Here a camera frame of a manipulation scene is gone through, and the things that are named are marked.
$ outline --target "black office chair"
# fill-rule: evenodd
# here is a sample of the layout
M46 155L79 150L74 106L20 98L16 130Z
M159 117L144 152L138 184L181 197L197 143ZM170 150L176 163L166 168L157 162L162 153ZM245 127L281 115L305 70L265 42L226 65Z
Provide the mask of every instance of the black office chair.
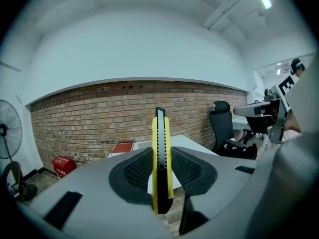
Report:
M234 138L234 129L229 103L225 101L215 101L214 103L216 105L215 110L209 113L209 119L216 137L216 143L212 151L221 156L255 159L256 155L248 157L243 155L245 144L230 140ZM251 132L248 129L244 129L244 131L247 134Z
M7 186L6 180L10 171L15 180L15 183L11 185L11 192L15 196L15 199L20 202L31 200L37 192L37 187L34 184L26 184L23 181L21 167L17 161L12 161L5 167L1 183L4 183L4 185Z

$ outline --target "red box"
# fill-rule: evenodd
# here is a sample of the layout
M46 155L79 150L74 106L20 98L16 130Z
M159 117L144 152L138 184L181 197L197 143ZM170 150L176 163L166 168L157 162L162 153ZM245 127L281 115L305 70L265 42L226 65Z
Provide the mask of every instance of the red box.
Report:
M51 161L54 171L62 179L68 173L75 169L75 165L71 158L57 156Z

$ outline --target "ceiling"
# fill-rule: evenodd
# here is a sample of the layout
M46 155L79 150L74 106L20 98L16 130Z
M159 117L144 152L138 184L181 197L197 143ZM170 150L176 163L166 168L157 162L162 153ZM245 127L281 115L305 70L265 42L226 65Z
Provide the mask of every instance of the ceiling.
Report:
M30 0L17 22L26 35L39 41L47 33L98 10L121 4L145 4L176 10L191 16L199 25L216 12L226 0ZM240 0L227 16L210 30L239 46L269 28L289 26L283 0L271 0L273 7L263 8L260 0Z
M299 59L302 61L302 63L304 64L306 68L311 64L313 58L314 58L314 54L308 54L308 55L299 57ZM257 72L262 78L276 75L278 69L280 69L280 74L289 73L289 71L291 70L290 65L292 60L293 58L289 60L279 61L278 63L260 68L257 70Z

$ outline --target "white desk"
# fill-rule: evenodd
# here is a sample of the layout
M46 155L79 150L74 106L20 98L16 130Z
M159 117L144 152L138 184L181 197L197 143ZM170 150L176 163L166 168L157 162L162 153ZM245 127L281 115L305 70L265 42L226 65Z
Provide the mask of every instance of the white desk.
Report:
M191 139L187 138L184 135L175 135L170 138L170 144L171 146L175 147L185 147L188 149L193 149L201 152L205 152L212 155L217 155L214 152L210 151L209 149L206 149L205 147L201 146L200 144L192 141ZM145 141L145 142L135 142L133 146L133 150L147 148L152 146L152 141ZM148 193L152 193L152 175L149 177L149 184L148 184ZM173 188L177 189L180 188L181 184L176 178L174 172L173 172Z
M250 129L248 122L245 117L237 117L233 119L234 130Z

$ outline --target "floor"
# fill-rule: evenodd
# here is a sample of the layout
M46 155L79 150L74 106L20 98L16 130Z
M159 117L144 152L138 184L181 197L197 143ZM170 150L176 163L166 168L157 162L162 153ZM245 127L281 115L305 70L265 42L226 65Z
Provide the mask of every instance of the floor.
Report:
M257 148L260 148L263 144L263 140L261 136L256 135L250 138L246 144L246 146L251 146L253 143L257 145ZM260 160L262 154L257 156L257 160ZM46 188L49 188L54 183L58 181L58 177L44 171L41 174L35 174L30 179L28 179L27 183L35 184L38 187L37 195L39 195ZM167 226L167 228L173 233L175 237L179 236L179 225L182 216L183 204L184 204L185 193L182 188L174 190L174 199L173 204L166 214L159 214L158 218Z

